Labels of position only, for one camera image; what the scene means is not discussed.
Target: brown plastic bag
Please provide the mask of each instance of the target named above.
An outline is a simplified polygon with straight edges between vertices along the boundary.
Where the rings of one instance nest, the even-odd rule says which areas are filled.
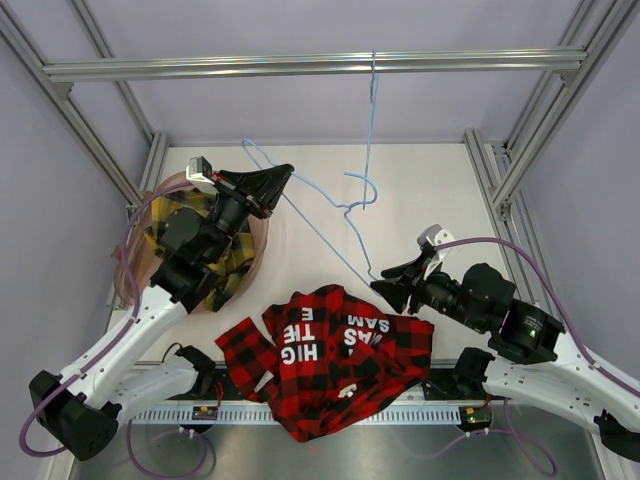
[[[170,187],[171,185],[177,185],[185,181],[186,176],[183,172],[176,173],[175,175],[172,175],[164,182],[162,182],[158,186],[158,190],[162,190],[164,188]],[[183,190],[192,190],[193,188],[194,187],[187,187]],[[151,195],[151,192],[147,192],[144,196],[145,200]],[[140,216],[140,222],[138,223],[138,225],[136,225],[136,227],[133,229],[133,232],[129,236],[129,243],[127,245],[127,250],[129,253],[129,263],[141,292],[145,287],[149,285],[151,276],[155,273],[155,271],[160,266],[160,263],[162,262],[162,259],[160,259],[153,253],[153,249],[145,238],[144,229],[149,225],[151,225],[151,208],[148,208]],[[231,299],[226,302],[225,305],[232,303],[236,298],[242,295],[242,293],[247,288],[249,288],[249,285],[251,285],[251,282],[255,278],[262,263],[262,257],[265,248],[267,247],[269,219],[260,220],[258,218],[255,218],[254,216],[249,216],[249,230],[251,231],[251,234],[253,236],[256,256],[253,260],[253,263],[251,264],[251,267],[249,267],[249,271],[242,279],[242,286],[240,287],[240,290],[238,290],[238,292],[233,297],[231,297]],[[125,273],[119,246],[115,248],[111,256],[118,260],[118,265],[116,266],[113,276],[113,285],[116,293],[126,304],[133,305],[133,288],[131,286],[131,282],[129,282],[129,279],[127,278],[127,274]],[[205,310],[201,305],[198,305],[198,307],[196,307],[192,313],[202,313],[206,311],[207,310]]]

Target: metal rail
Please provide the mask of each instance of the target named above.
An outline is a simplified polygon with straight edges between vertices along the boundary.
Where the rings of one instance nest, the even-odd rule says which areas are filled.
[[[577,70],[586,58],[577,47],[523,50],[376,52],[377,73],[494,70]],[[287,75],[370,74],[373,53],[99,59],[49,63],[52,82]]]
[[[60,91],[56,89],[56,85],[51,83],[49,78],[42,73],[43,58],[41,54],[22,32],[19,22],[13,18],[12,12],[2,2],[0,2],[0,37],[4,38],[29,71],[65,124],[89,153],[89,157],[94,160],[129,203],[139,205],[142,196],[136,185],[124,172],[95,129],[82,115],[73,99],[66,94],[61,95]]]
[[[506,205],[518,191],[526,173],[558,133],[639,10],[640,0],[618,0],[613,5],[587,47],[587,58],[575,78],[560,91],[527,147],[512,157],[513,163],[493,194],[493,209]]]
[[[571,20],[560,36],[558,45],[569,46],[580,44],[579,39],[589,16],[593,12],[594,6],[595,0],[580,1],[571,16]],[[549,95],[549,90],[552,88],[553,78],[553,72],[550,71],[540,74],[540,77],[531,92],[531,96],[527,100],[527,103],[507,138],[507,150],[516,150],[516,143],[526,143],[531,139],[533,133],[535,133],[535,128],[532,128],[532,125],[535,125],[541,117],[541,115],[539,115],[539,110],[544,107],[541,106],[541,104]]]
[[[71,5],[76,11],[80,24],[84,28],[85,33],[91,41],[96,53],[103,58],[113,58],[114,55],[107,43],[107,39],[86,0],[71,0]],[[131,87],[129,87],[126,82],[116,82],[115,87],[120,98],[122,98],[122,102],[127,108],[131,119],[134,121],[147,143],[151,145],[154,135],[153,128],[145,117],[144,111],[138,103],[138,100],[131,91]]]

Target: cable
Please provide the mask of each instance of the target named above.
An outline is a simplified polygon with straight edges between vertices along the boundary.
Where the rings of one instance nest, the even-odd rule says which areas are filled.
[[[253,161],[253,163],[255,163],[257,165],[257,167],[259,169],[262,170],[262,165],[260,165],[260,162],[258,162],[258,160],[251,154],[251,152],[249,151],[249,149],[247,148],[247,145],[251,145],[252,147],[254,147],[256,150],[258,150],[265,158],[265,160],[273,167],[277,167],[278,164],[274,163],[271,158],[269,157],[269,155],[267,154],[267,152],[265,152],[260,146],[256,145],[254,142],[252,142],[251,140],[248,139],[244,139],[242,140],[242,148],[245,151],[245,153],[249,156],[249,158]],[[319,187],[318,185],[316,185],[315,183],[307,180],[306,178],[298,175],[297,173],[293,172],[292,174],[294,177],[296,177],[298,180],[300,180],[301,182],[306,183],[307,185],[309,185],[310,187],[312,187],[313,189],[317,190],[318,192],[320,192],[320,194],[322,194],[322,196],[324,198],[327,199],[327,201],[336,208],[346,208],[346,211],[344,212],[344,218],[345,220],[347,220],[347,223],[351,226],[351,228],[353,229],[354,233],[356,234],[356,236],[358,237],[358,241],[360,242],[360,247],[362,248],[362,251],[364,253],[364,257],[365,260],[367,261],[367,266],[368,266],[368,270],[367,273],[369,274],[369,276],[371,278],[373,278],[374,280],[377,280],[377,278],[375,278],[372,274],[371,274],[371,262],[369,260],[369,255],[367,254],[367,249],[364,245],[364,241],[362,240],[362,237],[360,235],[360,232],[358,231],[358,228],[355,226],[355,224],[351,221],[350,218],[347,217],[347,215],[351,212],[351,210],[358,206],[358,205],[363,205],[363,204],[373,204],[376,202],[376,200],[378,200],[378,189],[376,188],[376,185],[369,180],[367,177],[365,177],[364,175],[360,175],[358,173],[351,173],[351,172],[345,172],[345,175],[349,176],[349,177],[357,177],[357,178],[361,178],[362,180],[364,180],[366,183],[368,183],[369,185],[371,185],[371,188],[373,189],[373,199],[372,200],[367,200],[365,202],[354,202],[351,204],[344,204],[344,203],[337,203],[335,202],[327,192],[325,192],[321,187]],[[365,280],[365,278],[360,275],[360,273],[358,273],[358,271],[355,269],[355,267],[353,265],[351,265],[351,263],[349,263],[349,261],[344,258],[344,256],[338,252],[338,250],[331,244],[331,242],[320,232],[320,230],[318,230],[318,228],[313,224],[313,222],[311,220],[309,220],[309,218],[307,218],[307,216],[298,208],[298,206],[293,203],[293,201],[287,196],[286,193],[282,194],[282,197],[289,203],[289,205],[291,205],[293,207],[293,209],[298,213],[298,215],[300,215],[300,217],[306,222],[307,225],[309,225],[311,227],[311,229],[324,241],[324,243],[331,249],[331,251],[337,255],[337,257],[342,260],[342,262],[349,267],[349,269],[362,281],[362,283],[364,283],[367,287],[369,287],[369,282],[367,280]]]
[[[376,73],[376,51],[373,50],[371,63],[371,86],[369,87],[369,128],[367,131],[367,156],[364,164],[364,176],[369,178],[369,155],[371,154],[371,137],[373,136],[373,120],[376,116],[376,103],[378,101],[378,82],[379,77]],[[364,193],[362,194],[362,210],[367,206],[367,183],[364,184]]]
[[[216,410],[220,409],[220,404],[222,404],[222,398],[224,397],[224,387],[222,383],[216,383],[216,393],[218,394],[218,405],[216,405]]]
[[[529,460],[529,463],[531,463],[531,465],[533,465],[533,467],[536,470],[538,470],[538,472],[540,472],[545,477],[551,477],[551,478],[555,477],[558,474],[558,465],[556,464],[556,462],[553,459],[553,457],[551,457],[550,455],[546,455],[547,458],[549,459],[549,462],[551,462],[551,471],[549,472],[548,470],[545,470],[542,467],[542,465],[540,465],[540,463],[531,454],[529,449],[524,445],[524,443],[522,442],[522,440],[523,440],[522,434],[516,432],[516,429],[513,426],[513,422],[511,421],[511,415],[509,414],[509,399],[508,398],[504,399],[503,405],[504,405],[504,418],[507,420],[507,425],[509,425],[509,429],[511,430],[511,434],[513,435],[513,438],[516,439],[516,442],[518,442],[518,445],[520,446],[520,450],[522,450],[522,453],[524,453],[525,457],[527,457],[527,460]]]
[[[164,363],[164,361],[167,359],[167,354],[168,354],[168,353],[169,353],[169,351],[170,351],[173,347],[175,347],[175,346],[178,346],[178,347],[180,347],[180,348],[183,348],[183,347],[182,347],[182,344],[181,344],[180,342],[173,342],[173,343],[172,343],[171,345],[169,345],[169,346],[167,347],[167,349],[164,351],[164,354],[162,355],[162,360],[160,360],[160,363]]]
[[[131,266],[129,265],[129,258],[128,258],[129,255],[127,252],[127,239],[129,238],[129,232],[133,229],[133,226],[135,225],[136,221],[138,220],[142,212],[145,209],[147,209],[149,205],[151,205],[151,202],[153,200],[155,200],[156,198],[162,195],[167,194],[168,192],[171,192],[173,190],[177,190],[180,188],[185,188],[188,186],[191,186],[191,183],[183,182],[154,193],[148,200],[142,203],[142,205],[140,205],[140,207],[136,210],[136,212],[131,216],[131,219],[129,220],[129,225],[127,226],[123,239],[120,242],[120,255],[124,265],[124,270],[127,274],[127,278],[129,279],[129,282],[131,282],[131,285],[134,291],[134,306],[133,306],[133,311],[131,312],[131,318],[124,324],[124,326],[118,332],[118,334],[102,350],[100,350],[100,352],[94,358],[92,358],[82,368],[80,368],[80,374],[87,373],[91,369],[91,367],[93,367],[96,363],[102,360],[105,355],[107,355],[111,350],[113,350],[113,348],[120,342],[120,340],[122,340],[122,338],[131,329],[135,319],[138,317],[138,312],[140,311],[140,302],[141,302],[140,288],[138,287],[138,283],[136,282],[135,275],[133,274],[133,271],[131,270]],[[42,402],[40,402],[40,404],[36,408],[34,408],[33,412],[29,414],[24,424],[22,425],[22,428],[20,429],[20,435],[18,437],[20,449],[24,453],[26,453],[31,457],[45,458],[45,457],[53,457],[54,455],[58,455],[67,450],[66,447],[60,447],[56,450],[50,450],[48,452],[34,450],[27,443],[27,433],[29,431],[29,427],[31,427],[31,424],[35,421],[35,419],[38,418],[42,414],[42,412],[44,412],[44,409],[53,400],[55,400],[58,397],[58,395],[60,395],[60,393],[65,391],[67,388],[69,388],[69,386],[71,386],[74,382],[76,382],[80,378],[80,374],[74,374],[71,377],[69,377],[69,379],[67,379],[62,385],[60,385],[53,392],[47,395],[47,397],[43,398]]]
[[[436,247],[434,247],[434,249],[437,252],[440,250],[445,250],[447,248],[459,247],[461,245],[470,245],[472,243],[497,243],[498,245],[502,245],[504,247],[508,247],[514,250],[516,253],[522,256],[527,261],[527,263],[531,265],[531,268],[533,268],[533,271],[536,272],[536,275],[540,279],[540,282],[542,282],[542,285],[544,285],[544,288],[549,293],[549,296],[553,300],[553,303],[555,303],[556,307],[558,307],[558,310],[560,311],[560,314],[562,315],[562,318],[564,319],[564,322],[567,325],[567,330],[569,330],[569,334],[571,335],[571,337],[573,337],[573,341],[578,347],[578,350],[580,351],[580,353],[584,356],[585,360],[587,360],[587,362],[589,362],[590,365],[592,365],[597,371],[599,371],[602,375],[604,375],[606,378],[611,380],[613,383],[625,389],[627,392],[631,393],[632,395],[640,398],[640,390],[637,390],[632,386],[627,385],[625,382],[620,380],[618,377],[616,377],[614,374],[609,372],[604,367],[599,367],[595,365],[596,363],[595,359],[591,356],[591,354],[589,353],[589,350],[587,350],[587,347],[585,346],[584,342],[580,338],[580,335],[578,334],[578,331],[574,326],[573,321],[569,317],[569,314],[567,313],[564,306],[560,302],[560,299],[558,298],[556,293],[553,291],[553,288],[551,287],[551,282],[544,276],[544,273],[542,273],[542,270],[536,264],[536,261],[533,258],[531,258],[531,256],[529,256],[529,254],[525,252],[522,248],[518,247],[517,245],[514,245],[511,242],[502,240],[501,238],[477,237],[477,238],[467,238],[464,240],[455,240],[453,242],[437,245]]]
[[[516,433],[515,431],[512,431],[512,430],[504,430],[504,429],[500,429],[500,428],[493,428],[493,429],[488,429],[487,428],[487,429],[478,430],[478,431],[475,431],[475,432],[467,432],[464,435],[461,435],[459,437],[454,438],[449,443],[447,443],[444,447],[442,447],[440,450],[438,450],[435,453],[429,454],[429,455],[423,455],[421,453],[413,451],[411,448],[409,448],[407,445],[405,445],[405,443],[402,441],[402,439],[398,436],[398,434],[395,431],[393,431],[392,428],[389,428],[389,431],[391,432],[391,434],[395,438],[396,442],[410,456],[412,456],[414,458],[418,458],[420,460],[435,460],[435,459],[441,457],[442,455],[444,455],[445,453],[447,453],[449,450],[451,450],[453,447],[455,447],[461,441],[466,440],[467,438],[477,437],[477,436],[481,436],[481,435],[482,436],[490,435],[490,434],[493,434],[493,435],[495,435],[495,434],[511,435],[513,437],[516,437],[516,438],[519,437],[521,441],[525,441],[527,443],[530,443],[535,448],[537,448],[545,457],[547,457],[547,460],[549,460],[549,463],[551,464],[551,468],[552,468],[551,472],[548,472],[546,470],[538,469],[538,466],[540,464],[535,459],[533,459],[533,461],[532,461],[527,456],[527,458],[529,459],[529,461],[531,461],[532,465],[534,466],[534,468],[536,468],[536,470],[538,470],[543,475],[546,475],[548,477],[555,477],[557,475],[557,473],[558,473],[558,465],[557,465],[555,459],[553,458],[551,453],[549,453],[549,451],[540,444],[540,442],[538,442],[535,438],[530,437],[529,435],[524,435],[522,433]]]
[[[138,469],[138,471],[140,471],[141,473],[145,474],[148,477],[151,478],[159,478],[159,479],[163,479],[163,480],[188,480],[190,478],[193,478],[194,475],[196,473],[198,473],[202,467],[204,466],[204,462],[206,462],[207,460],[207,452],[209,451],[209,443],[207,442],[206,438],[204,437],[204,435],[196,432],[195,430],[189,430],[189,434],[193,434],[194,436],[198,437],[198,439],[202,442],[202,457],[200,457],[200,461],[198,462],[198,464],[193,468],[193,470],[191,470],[188,473],[185,473],[184,475],[178,475],[178,476],[167,476],[167,475],[159,475],[157,473],[153,473],[150,470],[147,470],[144,465],[142,465],[138,459],[136,458],[136,454],[133,451],[133,446],[131,444],[131,426],[133,424],[133,419],[129,420],[129,423],[127,423],[127,435],[126,435],[126,441],[127,441],[127,451],[129,452],[129,458],[131,458],[131,461],[133,462],[133,465]],[[159,440],[161,438],[165,438],[168,437],[169,435],[174,435],[176,432],[175,430],[169,430],[167,432],[165,432],[164,434],[159,435],[158,437],[156,437],[156,440]]]
[[[489,411],[491,411],[491,413],[493,413],[493,408],[491,408],[491,394],[487,394],[487,399],[484,401],[484,403],[482,404],[482,406],[480,407],[480,409],[483,409],[484,407],[489,407]]]

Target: gray floor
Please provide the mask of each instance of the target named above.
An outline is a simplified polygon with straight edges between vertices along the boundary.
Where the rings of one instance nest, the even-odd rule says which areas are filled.
[[[586,432],[531,407],[513,408],[519,430],[539,438],[554,455],[558,479],[603,479]],[[504,427],[501,415],[496,428]],[[181,475],[197,464],[200,447],[184,435],[150,443],[166,430],[136,427],[133,445],[143,465],[161,475]],[[420,458],[459,436],[447,426],[352,426],[306,444],[277,426],[214,427],[206,437],[216,453],[194,478],[225,480],[387,480],[544,478],[513,438],[489,435],[466,439],[434,460]],[[146,479],[129,461],[124,429],[98,457],[76,463],[73,480]]]

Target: wall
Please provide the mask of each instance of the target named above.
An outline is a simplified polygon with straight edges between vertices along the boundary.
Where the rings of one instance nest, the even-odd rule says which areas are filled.
[[[18,447],[28,383],[41,369],[59,371],[104,330],[124,213],[3,41],[0,85],[0,465],[3,478],[32,479],[46,460]],[[40,426],[29,441],[51,447]]]
[[[636,378],[639,43],[636,18],[526,181],[552,280],[584,341]]]

